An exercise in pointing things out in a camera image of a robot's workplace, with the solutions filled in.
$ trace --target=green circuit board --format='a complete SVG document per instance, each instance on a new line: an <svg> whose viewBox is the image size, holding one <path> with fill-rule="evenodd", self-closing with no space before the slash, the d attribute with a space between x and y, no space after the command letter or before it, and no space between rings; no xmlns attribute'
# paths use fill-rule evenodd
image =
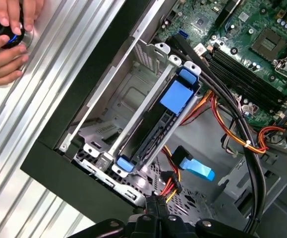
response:
<svg viewBox="0 0 287 238"><path fill-rule="evenodd" d="M251 49L266 28L281 36L287 44L287 28L278 20L279 14L283 12L287 20L287 0L283 0L277 7L273 6L274 0L243 0L228 21L217 26L215 21L227 2L228 0L178 1L169 15L170 24L163 26L157 36L165 41L183 31L193 48L199 43L205 47L219 43L224 53L244 67L250 68L253 62L260 65L261 69L255 72L256 75L287 95L287 78L275 72L270 59ZM237 54L231 53L232 48L237 48ZM278 56L282 59L286 55L286 47L283 47ZM274 117L270 112L258 109L247 119L250 124L262 127L273 121Z"/></svg>

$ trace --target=blue plastic tab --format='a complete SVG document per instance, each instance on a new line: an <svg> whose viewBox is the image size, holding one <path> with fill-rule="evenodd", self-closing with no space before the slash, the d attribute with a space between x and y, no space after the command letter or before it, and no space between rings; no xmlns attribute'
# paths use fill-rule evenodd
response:
<svg viewBox="0 0 287 238"><path fill-rule="evenodd" d="M196 176L199 176L203 179L213 181L215 177L215 172L211 168L203 165L195 159L188 160L184 158L179 165L183 170L187 170Z"/></svg>
<svg viewBox="0 0 287 238"><path fill-rule="evenodd" d="M184 31L179 30L178 32L179 32L179 34L180 34L182 37L184 37L184 39L187 39L187 38L188 38L188 34L185 33Z"/></svg>
<svg viewBox="0 0 287 238"><path fill-rule="evenodd" d="M197 82L197 77L186 69L182 69L179 73L179 76L184 78L190 84L194 84Z"/></svg>
<svg viewBox="0 0 287 238"><path fill-rule="evenodd" d="M120 156L117 160L117 165L119 165L123 170L127 171L128 173L131 172L134 168L134 165L124 159L122 156Z"/></svg>
<svg viewBox="0 0 287 238"><path fill-rule="evenodd" d="M178 81L174 81L160 100L160 103L175 114L178 114L192 95L193 91L189 90Z"/></svg>

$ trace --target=ribbed aluminum surface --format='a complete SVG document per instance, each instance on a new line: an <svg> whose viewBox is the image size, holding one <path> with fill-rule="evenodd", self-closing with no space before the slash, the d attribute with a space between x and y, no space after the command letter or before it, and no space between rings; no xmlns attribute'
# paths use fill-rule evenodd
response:
<svg viewBox="0 0 287 238"><path fill-rule="evenodd" d="M24 76L0 87L0 238L66 237L92 224L19 167L124 0L45 2Z"/></svg>

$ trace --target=ram slot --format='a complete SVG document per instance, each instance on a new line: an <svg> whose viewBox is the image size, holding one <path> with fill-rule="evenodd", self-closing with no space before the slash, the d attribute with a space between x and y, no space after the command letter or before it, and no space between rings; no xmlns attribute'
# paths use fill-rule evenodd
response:
<svg viewBox="0 0 287 238"><path fill-rule="evenodd" d="M209 64L216 76L230 88L266 111L280 110L283 101L287 99L276 88L221 50L215 50Z"/></svg>

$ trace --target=hand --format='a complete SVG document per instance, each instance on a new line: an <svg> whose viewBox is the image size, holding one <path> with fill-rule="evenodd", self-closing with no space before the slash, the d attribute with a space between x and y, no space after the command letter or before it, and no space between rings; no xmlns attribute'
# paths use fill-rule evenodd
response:
<svg viewBox="0 0 287 238"><path fill-rule="evenodd" d="M0 48L9 40L6 35L0 36ZM29 59L27 55L22 55L25 52L24 45L0 51L0 85L9 84L22 75L18 69Z"/></svg>
<svg viewBox="0 0 287 238"><path fill-rule="evenodd" d="M33 30L34 20L42 10L44 0L23 0L24 29ZM21 35L20 30L20 3L19 0L0 0L0 24L11 26L16 35Z"/></svg>

